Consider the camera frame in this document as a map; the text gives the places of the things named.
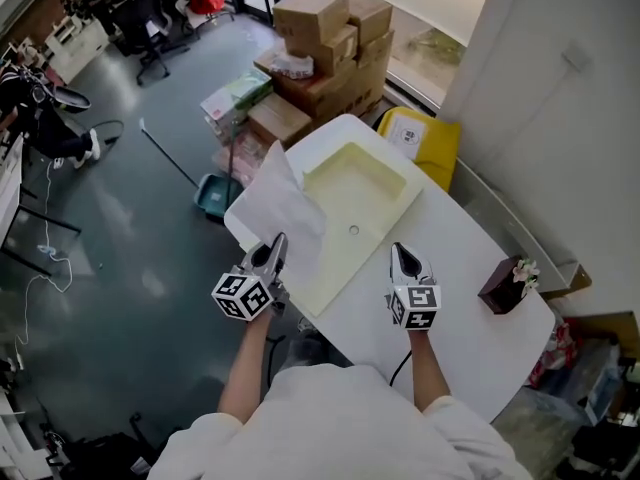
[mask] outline concrete floor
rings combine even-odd
[[[159,443],[175,426],[215,411],[243,325],[225,318],[210,292],[243,253],[194,206],[193,187],[140,133],[138,121],[145,119],[194,179],[215,171],[218,145],[199,104],[251,66],[274,38],[249,18],[222,18],[191,51],[167,61],[167,79],[158,69],[138,87],[137,59],[110,47],[71,84],[92,101],[79,121],[120,119],[125,130],[99,163],[53,172],[50,215],[83,229],[76,237],[51,228],[52,244],[71,257],[73,285],[61,295],[38,280],[29,296],[30,343],[21,347],[27,372],[18,378],[18,399],[36,409],[37,395],[69,437],[127,430],[129,416],[140,411],[143,429]],[[111,131],[116,127],[99,130]],[[26,202],[41,208],[46,164],[34,159],[25,185],[40,200]],[[66,266],[36,250],[44,243],[42,221],[16,222],[8,243],[66,283]],[[24,331],[24,291],[33,275],[0,256],[0,331],[8,350],[14,333]],[[294,320],[279,326],[292,331]],[[286,346],[279,348],[278,360]]]

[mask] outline flower decoration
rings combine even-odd
[[[518,264],[513,267],[513,282],[524,283],[521,298],[524,298],[527,293],[539,286],[539,273],[540,270],[536,268],[536,262],[528,258],[518,261]]]

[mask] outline yellow bin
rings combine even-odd
[[[448,192],[456,166],[460,124],[448,124],[406,107],[389,110],[378,133]]]

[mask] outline white sleeve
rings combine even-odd
[[[466,460],[475,478],[531,479],[500,434],[462,402],[443,396],[423,414]]]
[[[212,452],[226,444],[240,429],[239,420],[224,413],[207,414],[169,438],[148,480],[196,480],[207,469]]]

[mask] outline black chair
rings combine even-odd
[[[162,54],[171,50],[189,50],[184,43],[173,43],[162,33],[171,29],[171,18],[162,12],[162,0],[125,0],[112,12],[116,25],[122,30],[124,43],[118,45],[125,55],[144,53],[140,59],[142,69],[136,75],[136,82],[142,85],[142,75],[154,61],[158,61],[164,68],[164,77],[171,73],[162,59]],[[160,32],[149,35],[147,23],[153,23]]]

